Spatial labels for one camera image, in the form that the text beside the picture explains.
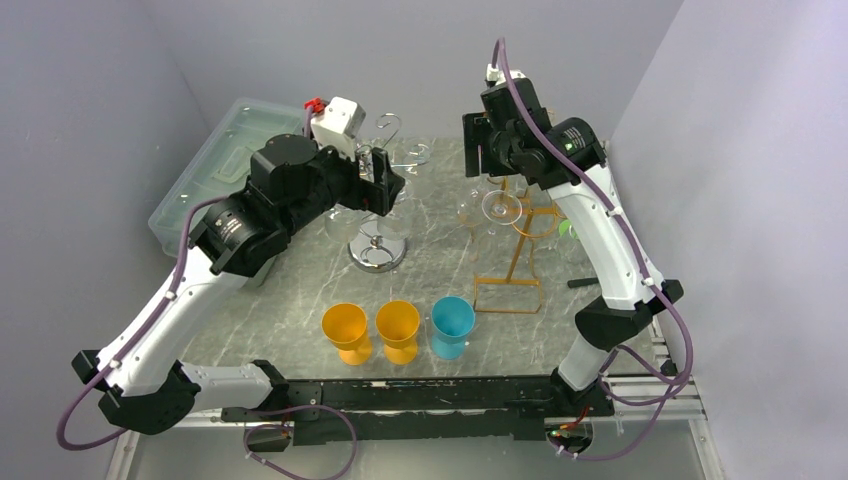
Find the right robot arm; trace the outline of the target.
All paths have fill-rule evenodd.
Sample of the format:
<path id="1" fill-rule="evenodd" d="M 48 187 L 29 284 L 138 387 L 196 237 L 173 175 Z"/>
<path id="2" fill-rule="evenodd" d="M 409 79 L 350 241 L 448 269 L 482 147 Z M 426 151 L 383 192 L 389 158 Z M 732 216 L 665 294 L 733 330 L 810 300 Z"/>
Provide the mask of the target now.
<path id="1" fill-rule="evenodd" d="M 483 111 L 462 118 L 467 176 L 521 175 L 538 186 L 571 222 L 601 287 L 576 313 L 578 336 L 551 375 L 553 406 L 574 415 L 602 398 L 599 375 L 613 349 L 684 290 L 660 273 L 637 240 L 592 127 L 577 117 L 551 123 L 527 78 L 486 86 Z"/>

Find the blue plastic wine glass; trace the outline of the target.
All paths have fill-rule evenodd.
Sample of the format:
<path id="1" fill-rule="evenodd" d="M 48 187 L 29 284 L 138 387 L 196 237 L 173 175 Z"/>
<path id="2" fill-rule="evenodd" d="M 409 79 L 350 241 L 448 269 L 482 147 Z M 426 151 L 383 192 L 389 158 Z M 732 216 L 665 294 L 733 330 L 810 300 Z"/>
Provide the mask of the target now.
<path id="1" fill-rule="evenodd" d="M 459 358 L 466 348 L 475 320 L 475 311 L 465 299 L 457 296 L 439 299 L 431 309 L 431 350 L 434 354 L 445 360 Z"/>

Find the orange plastic wine glass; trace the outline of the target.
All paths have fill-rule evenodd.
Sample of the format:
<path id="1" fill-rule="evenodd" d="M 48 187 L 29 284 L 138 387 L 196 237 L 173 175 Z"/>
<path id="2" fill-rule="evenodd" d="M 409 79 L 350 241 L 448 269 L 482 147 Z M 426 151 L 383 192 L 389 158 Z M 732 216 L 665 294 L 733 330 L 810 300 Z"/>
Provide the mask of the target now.
<path id="1" fill-rule="evenodd" d="M 402 300 L 390 301 L 378 310 L 376 327 L 384 344 L 384 354 L 391 363 L 406 365 L 415 359 L 420 320 L 416 307 Z"/>
<path id="2" fill-rule="evenodd" d="M 372 343 L 365 311 L 353 303 L 339 303 L 326 310 L 321 321 L 325 337 L 337 349 L 340 360 L 351 366 L 368 361 Z"/>

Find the green plastic wine glass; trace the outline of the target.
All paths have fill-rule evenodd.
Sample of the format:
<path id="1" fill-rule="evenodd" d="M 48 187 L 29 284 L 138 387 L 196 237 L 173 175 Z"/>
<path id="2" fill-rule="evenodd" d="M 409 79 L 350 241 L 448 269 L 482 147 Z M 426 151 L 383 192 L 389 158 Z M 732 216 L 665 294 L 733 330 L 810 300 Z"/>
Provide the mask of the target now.
<path id="1" fill-rule="evenodd" d="M 572 222 L 568 219 L 564 219 L 558 225 L 558 235 L 560 237 L 569 236 L 572 239 L 577 239 L 578 236 L 573 228 Z"/>

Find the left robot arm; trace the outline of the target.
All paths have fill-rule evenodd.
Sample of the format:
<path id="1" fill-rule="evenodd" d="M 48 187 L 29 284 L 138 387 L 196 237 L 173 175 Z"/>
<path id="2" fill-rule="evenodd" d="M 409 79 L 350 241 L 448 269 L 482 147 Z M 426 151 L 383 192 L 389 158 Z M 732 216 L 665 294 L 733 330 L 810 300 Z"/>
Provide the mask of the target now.
<path id="1" fill-rule="evenodd" d="M 110 424 L 155 435 L 197 411 L 243 408 L 264 420 L 285 411 L 289 385 L 269 362 L 206 367 L 180 355 L 223 300 L 325 212 L 391 211 L 404 180 L 386 150 L 365 153 L 371 178 L 360 173 L 359 152 L 300 134 L 275 136 L 251 155 L 241 190 L 188 213 L 176 265 L 156 295 L 108 346 L 73 359 L 80 379 L 100 392 L 98 406 Z"/>

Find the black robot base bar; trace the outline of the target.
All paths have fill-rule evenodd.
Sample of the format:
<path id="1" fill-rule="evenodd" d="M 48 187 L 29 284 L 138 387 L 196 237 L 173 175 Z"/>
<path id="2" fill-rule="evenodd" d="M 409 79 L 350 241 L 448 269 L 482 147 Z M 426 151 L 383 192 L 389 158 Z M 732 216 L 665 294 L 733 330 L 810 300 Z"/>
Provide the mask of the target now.
<path id="1" fill-rule="evenodd" d="M 296 446 L 347 440 L 510 437 L 542 441 L 578 417 L 609 417 L 598 386 L 568 393 L 550 375 L 292 380 L 285 397 L 254 411 L 229 407 L 227 423 L 279 423 Z"/>

